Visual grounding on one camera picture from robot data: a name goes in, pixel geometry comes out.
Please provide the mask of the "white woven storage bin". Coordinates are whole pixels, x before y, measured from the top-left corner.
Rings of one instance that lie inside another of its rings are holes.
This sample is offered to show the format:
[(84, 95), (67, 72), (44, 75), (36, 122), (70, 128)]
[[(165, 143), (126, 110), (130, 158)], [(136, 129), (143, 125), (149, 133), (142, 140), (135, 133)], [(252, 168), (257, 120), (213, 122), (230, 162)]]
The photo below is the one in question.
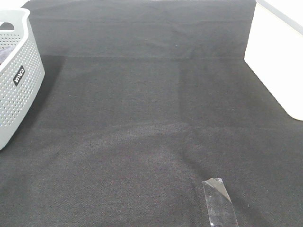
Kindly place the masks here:
[(303, 119), (303, 2), (256, 1), (244, 60), (286, 113)]

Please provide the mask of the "grey towel in basket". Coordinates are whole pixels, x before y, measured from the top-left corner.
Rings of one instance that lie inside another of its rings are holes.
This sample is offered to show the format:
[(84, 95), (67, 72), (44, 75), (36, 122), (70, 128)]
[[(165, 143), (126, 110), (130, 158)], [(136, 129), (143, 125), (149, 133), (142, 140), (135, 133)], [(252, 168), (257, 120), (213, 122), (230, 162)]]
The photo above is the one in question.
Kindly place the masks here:
[(13, 50), (13, 46), (8, 46), (0, 50), (0, 64), (2, 64), (8, 58)]

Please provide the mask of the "clear tape strip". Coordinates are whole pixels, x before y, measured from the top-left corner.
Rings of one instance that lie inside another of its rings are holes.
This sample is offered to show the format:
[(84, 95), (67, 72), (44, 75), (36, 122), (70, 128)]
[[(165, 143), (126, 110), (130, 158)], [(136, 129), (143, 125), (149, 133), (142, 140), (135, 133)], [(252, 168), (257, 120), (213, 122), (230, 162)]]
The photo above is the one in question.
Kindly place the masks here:
[(211, 227), (238, 227), (234, 207), (221, 178), (203, 181)]

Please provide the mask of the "grey perforated laundry basket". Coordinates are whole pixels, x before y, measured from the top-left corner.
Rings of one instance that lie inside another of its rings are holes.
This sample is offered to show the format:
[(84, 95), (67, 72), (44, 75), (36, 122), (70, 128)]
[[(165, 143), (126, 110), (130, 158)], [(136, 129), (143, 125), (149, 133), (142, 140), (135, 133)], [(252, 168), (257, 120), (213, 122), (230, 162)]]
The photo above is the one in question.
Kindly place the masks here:
[(0, 147), (4, 148), (22, 123), (45, 76), (45, 70), (24, 8), (1, 9), (1, 23), (13, 29), (0, 32), (0, 49), (14, 50), (0, 65)]

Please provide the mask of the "black table cloth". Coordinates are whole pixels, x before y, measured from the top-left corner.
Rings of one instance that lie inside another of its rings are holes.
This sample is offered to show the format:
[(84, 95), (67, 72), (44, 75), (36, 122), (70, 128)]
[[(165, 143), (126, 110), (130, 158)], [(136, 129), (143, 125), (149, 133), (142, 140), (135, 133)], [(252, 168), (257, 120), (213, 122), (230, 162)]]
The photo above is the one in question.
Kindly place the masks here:
[(0, 153), (3, 227), (303, 224), (303, 124), (243, 56), (253, 0), (32, 0), (45, 69)]

